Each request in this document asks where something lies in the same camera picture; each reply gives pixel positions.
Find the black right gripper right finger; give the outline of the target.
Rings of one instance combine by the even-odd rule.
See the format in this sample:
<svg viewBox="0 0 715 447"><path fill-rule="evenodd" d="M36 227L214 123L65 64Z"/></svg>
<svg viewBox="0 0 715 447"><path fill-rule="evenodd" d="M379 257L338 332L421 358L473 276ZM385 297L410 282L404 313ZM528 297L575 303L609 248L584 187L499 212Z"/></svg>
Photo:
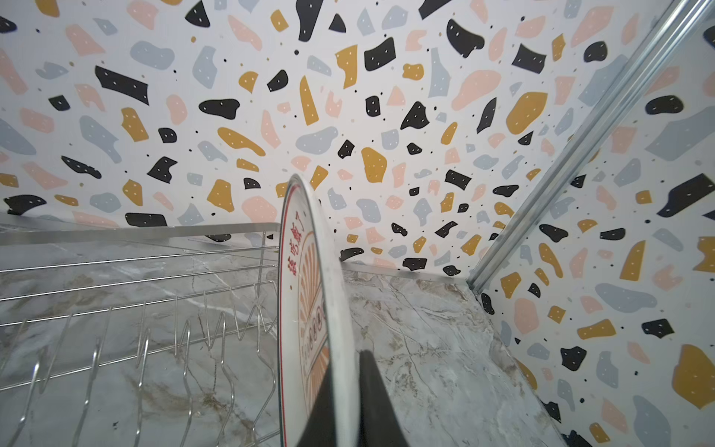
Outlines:
<svg viewBox="0 0 715 447"><path fill-rule="evenodd" d="M359 446L408 447L383 378L369 350L359 352Z"/></svg>

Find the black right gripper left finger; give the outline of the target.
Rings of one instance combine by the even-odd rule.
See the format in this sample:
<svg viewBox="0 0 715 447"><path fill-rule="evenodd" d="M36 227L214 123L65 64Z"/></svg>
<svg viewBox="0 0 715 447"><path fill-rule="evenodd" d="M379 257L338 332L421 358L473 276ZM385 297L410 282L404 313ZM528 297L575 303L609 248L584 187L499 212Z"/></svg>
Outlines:
<svg viewBox="0 0 715 447"><path fill-rule="evenodd" d="M335 447L333 386L322 385L298 447Z"/></svg>

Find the orange sunburst plate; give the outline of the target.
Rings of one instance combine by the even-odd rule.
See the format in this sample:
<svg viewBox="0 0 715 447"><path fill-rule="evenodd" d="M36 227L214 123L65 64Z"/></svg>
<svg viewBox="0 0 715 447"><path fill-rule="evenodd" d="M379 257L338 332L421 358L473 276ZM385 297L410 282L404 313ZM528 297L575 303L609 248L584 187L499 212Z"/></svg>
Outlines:
<svg viewBox="0 0 715 447"><path fill-rule="evenodd" d="M297 446L322 385L333 386L336 446L359 443L359 368L338 253L320 201L290 177L279 229L281 443Z"/></svg>

